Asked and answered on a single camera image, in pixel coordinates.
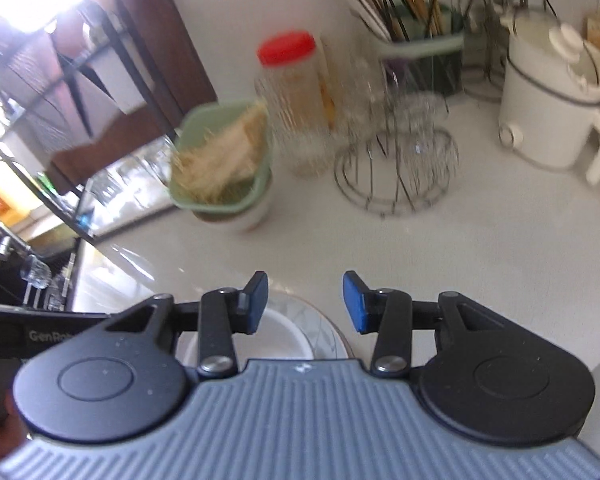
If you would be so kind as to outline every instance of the white electric pot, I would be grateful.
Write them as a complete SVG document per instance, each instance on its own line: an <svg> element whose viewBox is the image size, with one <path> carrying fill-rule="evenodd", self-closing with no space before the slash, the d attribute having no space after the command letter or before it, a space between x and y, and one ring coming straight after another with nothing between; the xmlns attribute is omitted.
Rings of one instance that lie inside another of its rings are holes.
<svg viewBox="0 0 600 480"><path fill-rule="evenodd" d="M538 12L503 17L509 53L500 140L551 170L571 168L593 127L600 130L600 51L569 25ZM600 150L587 180L600 179Z"/></svg>

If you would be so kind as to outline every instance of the red lid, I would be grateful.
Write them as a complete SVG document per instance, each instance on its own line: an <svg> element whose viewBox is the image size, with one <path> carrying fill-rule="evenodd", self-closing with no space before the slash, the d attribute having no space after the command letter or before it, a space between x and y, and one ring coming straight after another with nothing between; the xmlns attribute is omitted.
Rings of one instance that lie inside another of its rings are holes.
<svg viewBox="0 0 600 480"><path fill-rule="evenodd" d="M293 63L315 50L314 37L305 30L292 30L269 38L258 48L263 66Z"/></svg>

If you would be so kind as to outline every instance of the pot lid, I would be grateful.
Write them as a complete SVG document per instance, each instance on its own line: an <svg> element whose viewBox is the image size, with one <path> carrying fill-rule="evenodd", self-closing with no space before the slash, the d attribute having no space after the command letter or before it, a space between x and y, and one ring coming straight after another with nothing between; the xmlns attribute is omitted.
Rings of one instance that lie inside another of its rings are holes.
<svg viewBox="0 0 600 480"><path fill-rule="evenodd" d="M555 62L568 65L576 77L590 85L600 85L600 56L592 44L583 41L570 25L540 10L517 10L512 33Z"/></svg>

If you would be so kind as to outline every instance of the wooden cutting board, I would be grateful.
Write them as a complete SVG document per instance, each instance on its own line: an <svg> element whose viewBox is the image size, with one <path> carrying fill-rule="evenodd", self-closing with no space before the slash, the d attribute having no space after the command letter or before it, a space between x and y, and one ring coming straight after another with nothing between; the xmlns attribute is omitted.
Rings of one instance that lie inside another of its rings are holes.
<svg viewBox="0 0 600 480"><path fill-rule="evenodd" d="M121 1L178 104L170 107L165 92L155 86L154 95L171 125L178 126L193 107L218 100L174 1ZM84 183L164 133L146 105L130 115L120 113L98 142L56 153L47 175L64 194L71 184Z"/></svg>

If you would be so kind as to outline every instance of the gray ribbed surface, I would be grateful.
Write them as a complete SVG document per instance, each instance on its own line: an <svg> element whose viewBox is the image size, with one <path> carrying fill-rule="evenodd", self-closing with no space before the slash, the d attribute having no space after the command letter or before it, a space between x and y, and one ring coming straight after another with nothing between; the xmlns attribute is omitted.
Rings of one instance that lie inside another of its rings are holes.
<svg viewBox="0 0 600 480"><path fill-rule="evenodd" d="M158 431L85 449L37 439L0 464L13 480L599 479L576 440L531 450L471 442L410 388L357 361L252 361L209 381Z"/></svg>

